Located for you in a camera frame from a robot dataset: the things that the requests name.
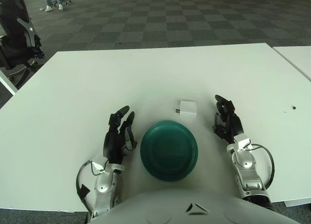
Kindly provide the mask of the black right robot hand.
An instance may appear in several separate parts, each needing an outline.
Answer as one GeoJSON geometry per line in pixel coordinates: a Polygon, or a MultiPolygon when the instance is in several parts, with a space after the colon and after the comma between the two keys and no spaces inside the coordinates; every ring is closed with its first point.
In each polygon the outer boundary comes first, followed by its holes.
{"type": "Polygon", "coordinates": [[[213,132],[229,144],[234,143],[234,137],[243,134],[243,127],[240,118],[235,113],[232,101],[215,95],[218,112],[214,116],[213,132]]]}

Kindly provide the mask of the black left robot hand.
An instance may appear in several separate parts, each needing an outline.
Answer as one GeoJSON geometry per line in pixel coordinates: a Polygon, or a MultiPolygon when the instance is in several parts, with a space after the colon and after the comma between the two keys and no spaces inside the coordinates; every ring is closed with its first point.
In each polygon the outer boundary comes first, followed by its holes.
{"type": "Polygon", "coordinates": [[[134,111],[121,123],[122,118],[129,110],[130,107],[126,105],[110,115],[109,129],[104,139],[103,156],[111,164],[122,164],[123,157],[126,155],[124,151],[132,151],[137,146],[137,141],[132,132],[134,111]]]}

